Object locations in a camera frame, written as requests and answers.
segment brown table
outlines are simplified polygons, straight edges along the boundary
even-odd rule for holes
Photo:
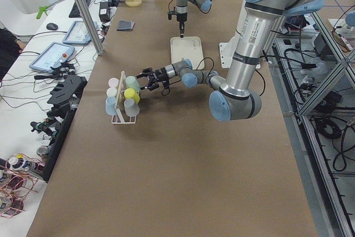
[[[170,63],[179,27],[168,3],[119,5],[27,236],[317,236],[266,65],[255,118],[218,122],[210,88],[178,83],[167,97],[142,92],[136,124],[111,124],[108,79]],[[185,33],[201,38],[224,77],[218,45],[233,36],[241,3],[214,0],[207,15],[189,5]],[[134,30],[117,32],[119,19]],[[258,75],[251,87],[261,92]]]

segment computer mouse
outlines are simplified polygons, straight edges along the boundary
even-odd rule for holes
[[[51,31],[56,31],[56,30],[58,30],[58,25],[56,25],[53,22],[50,22],[47,24],[46,28]]]

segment white table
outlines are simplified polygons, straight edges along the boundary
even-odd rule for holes
[[[49,22],[57,24],[59,27],[58,31],[67,31],[74,21],[82,21],[81,18],[68,18],[73,3],[74,0],[66,0],[57,4],[44,20],[37,33],[47,32],[46,25]],[[89,10],[93,21],[96,21],[100,25],[99,4],[94,4],[94,0],[92,0]],[[52,42],[61,43],[64,36],[65,34],[55,33],[55,31],[53,33],[37,35],[28,43],[24,51],[41,53]],[[78,53],[82,48],[81,46],[75,47],[74,54]],[[22,79],[13,78],[13,76],[20,77],[31,73],[32,70],[29,68],[29,64],[35,60],[36,57],[36,54],[23,53],[11,67],[8,74],[3,78],[3,86],[0,88],[1,95],[20,98],[38,98],[37,100],[5,98],[10,105],[17,107],[31,101],[37,101],[38,104],[30,103],[14,109],[9,107],[4,100],[0,101],[0,158],[8,159],[9,156],[15,153],[24,153],[31,158],[38,158],[36,151],[37,148],[42,145],[43,133],[37,134],[31,132],[32,127],[30,123],[32,121],[41,122],[47,117],[46,111],[41,110],[40,107],[44,110],[49,110],[52,107],[52,105],[47,104],[47,100],[50,97],[49,92],[60,81],[47,79],[46,82],[51,82],[50,84],[46,84],[41,80],[37,81],[34,92],[34,78],[32,75]],[[94,67],[96,57],[97,54],[94,46],[88,44],[77,56],[77,61],[72,61],[76,62],[76,73],[79,76],[85,76],[88,80],[91,74],[90,70]],[[31,192],[24,201],[24,212],[11,219],[0,218],[1,236],[26,236],[45,188],[46,183],[39,181],[34,188],[37,193]]]

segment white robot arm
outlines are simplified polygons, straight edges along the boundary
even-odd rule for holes
[[[325,0],[245,0],[247,16],[240,40],[232,57],[227,78],[215,72],[207,72],[199,78],[200,70],[191,70],[187,63],[169,65],[159,69],[162,73],[156,82],[162,82],[179,75],[182,82],[192,87],[197,83],[206,83],[214,91],[210,95],[209,105],[212,115],[220,121],[247,119],[254,117],[261,109],[261,98],[249,89],[251,78],[260,61],[262,49],[270,30],[279,16],[296,16],[315,12],[321,9]],[[189,68],[188,73],[179,68]]]

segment keyboard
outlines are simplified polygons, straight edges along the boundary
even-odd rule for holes
[[[85,2],[87,3],[88,6],[90,5],[90,1],[91,0],[85,0]],[[78,8],[77,4],[74,3],[73,8],[69,14],[69,18],[79,18],[79,17],[81,17],[79,8]]]

